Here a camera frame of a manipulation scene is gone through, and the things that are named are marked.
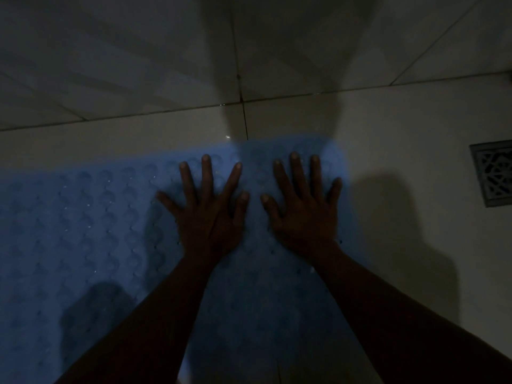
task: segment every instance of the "person's right arm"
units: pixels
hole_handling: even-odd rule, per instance
[[[341,180],[325,199],[318,156],[311,187],[296,153],[290,162],[295,186],[274,163],[286,212],[262,195],[273,231],[318,272],[385,383],[512,382],[512,361],[344,254],[335,241]]]

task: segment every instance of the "textured mat surface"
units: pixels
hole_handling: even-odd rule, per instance
[[[303,370],[342,382],[361,354],[324,284],[272,236],[259,194],[282,197],[272,160],[320,154],[323,179],[346,177],[336,146],[306,135],[98,162],[59,172],[3,173],[0,197],[0,382],[50,383],[140,303],[182,256],[157,189],[183,202],[178,163],[199,184],[210,153],[214,187],[236,161],[252,199],[245,238],[214,271],[190,339],[192,382],[277,382]],[[342,247],[362,264],[347,187],[339,204]]]

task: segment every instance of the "metal drain cover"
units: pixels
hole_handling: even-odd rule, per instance
[[[512,205],[512,140],[470,145],[486,207]]]

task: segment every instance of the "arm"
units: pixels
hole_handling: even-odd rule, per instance
[[[215,265],[242,238],[249,194],[237,199],[234,216],[228,202],[242,165],[231,172],[223,192],[213,194],[208,155],[202,158],[200,201],[186,163],[180,164],[187,199],[178,207],[164,193],[157,198],[174,215],[184,256],[172,273],[135,310],[61,376],[66,382],[176,382],[208,278]]]
[[[297,192],[282,164],[274,164],[285,214],[272,197],[262,196],[272,228],[281,243],[315,267],[384,382],[510,380],[512,361],[345,255],[334,240],[341,180],[324,199],[318,156],[311,159],[311,189],[298,155],[290,162]]]

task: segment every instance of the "finger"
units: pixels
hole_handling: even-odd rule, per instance
[[[233,192],[236,190],[238,186],[238,181],[240,180],[240,175],[242,175],[242,164],[240,162],[236,163],[231,170],[231,174],[224,185],[224,189],[220,194],[219,198],[221,202],[227,205],[229,199],[233,195]]]
[[[233,225],[244,226],[245,214],[249,205],[249,193],[243,191],[237,198],[237,205],[234,208]]]
[[[329,203],[329,205],[333,207],[338,206],[338,199],[339,195],[342,192],[342,187],[343,184],[341,178],[336,178],[334,182],[332,182],[332,187],[329,190],[329,194],[327,195],[327,202]]]
[[[288,175],[286,175],[283,163],[278,159],[274,160],[274,177],[275,181],[278,182],[279,189],[285,197],[286,204],[290,204],[292,200],[297,198],[297,194],[290,183]]]
[[[177,218],[178,214],[181,212],[181,208],[177,206],[166,193],[159,191],[156,193],[155,197],[175,218]]]
[[[313,192],[313,197],[318,202],[322,202],[322,166],[318,155],[311,156],[311,190]]]
[[[279,206],[278,203],[271,196],[262,194],[261,195],[261,203],[263,204],[263,208],[268,213],[270,218],[270,223],[272,224],[272,228],[276,229],[282,225],[281,216],[279,214]]]
[[[297,152],[292,152],[290,154],[290,165],[291,173],[293,174],[293,182],[297,186],[299,196],[303,200],[310,199],[311,193],[309,191],[308,182],[306,182],[306,177],[304,176],[301,157]]]
[[[211,171],[210,155],[204,154],[201,158],[201,203],[209,202],[214,196],[214,174]]]
[[[194,180],[192,179],[192,174],[190,173],[189,164],[187,162],[180,163],[180,174],[187,206],[195,207],[197,205],[197,198],[195,197]]]

